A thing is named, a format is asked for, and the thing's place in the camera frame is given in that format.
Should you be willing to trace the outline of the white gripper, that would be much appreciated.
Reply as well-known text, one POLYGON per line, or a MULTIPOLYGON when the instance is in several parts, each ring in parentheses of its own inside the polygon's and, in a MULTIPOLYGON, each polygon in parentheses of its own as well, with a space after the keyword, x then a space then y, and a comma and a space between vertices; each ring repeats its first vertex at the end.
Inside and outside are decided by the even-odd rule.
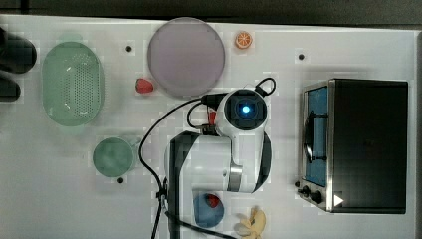
POLYGON ((241 89, 227 94, 217 108, 216 130, 220 135, 256 130, 265 125, 268 107, 255 91, 241 89))

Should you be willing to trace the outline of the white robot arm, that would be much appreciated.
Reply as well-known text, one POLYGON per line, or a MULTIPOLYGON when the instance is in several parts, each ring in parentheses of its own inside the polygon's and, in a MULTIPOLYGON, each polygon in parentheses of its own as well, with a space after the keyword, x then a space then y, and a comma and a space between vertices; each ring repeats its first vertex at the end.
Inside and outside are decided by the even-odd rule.
POLYGON ((170 239, 193 239, 210 234, 195 220, 201 212, 194 198, 229 191, 253 193, 266 181, 272 145, 265 133, 269 117, 260 87, 199 99, 216 112, 213 128, 184 131, 174 137, 164 154, 170 239))

